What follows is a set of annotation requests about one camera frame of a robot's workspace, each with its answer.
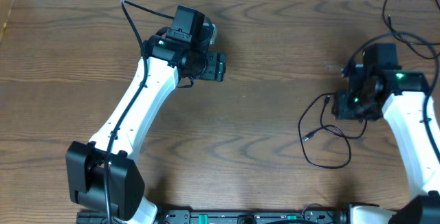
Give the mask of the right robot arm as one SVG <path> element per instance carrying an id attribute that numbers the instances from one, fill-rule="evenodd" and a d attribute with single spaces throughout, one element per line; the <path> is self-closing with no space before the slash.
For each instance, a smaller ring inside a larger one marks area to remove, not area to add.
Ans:
<path id="1" fill-rule="evenodd" d="M 362 64 L 349 63 L 344 70 L 349 87 L 336 93 L 332 114 L 338 120 L 386 120 L 404 163 L 410 201 L 397 211 L 349 203 L 335 222 L 438 223 L 439 125 L 428 82 L 421 72 L 402 70 L 393 43 L 374 43 L 362 53 Z"/>

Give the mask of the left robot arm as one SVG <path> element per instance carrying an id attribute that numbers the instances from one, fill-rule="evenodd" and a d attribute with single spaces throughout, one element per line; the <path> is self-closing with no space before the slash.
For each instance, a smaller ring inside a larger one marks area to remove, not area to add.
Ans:
<path id="1" fill-rule="evenodd" d="M 202 12 L 178 6 L 172 23 L 143 40 L 127 17 L 140 46 L 129 88 L 89 141 L 72 142 L 65 154 L 69 197 L 86 208 L 77 223 L 154 223 L 158 208 L 144 196 L 137 167 L 142 144 L 169 94 L 187 78 L 221 82 L 226 56 L 211 52 L 217 28 Z"/>

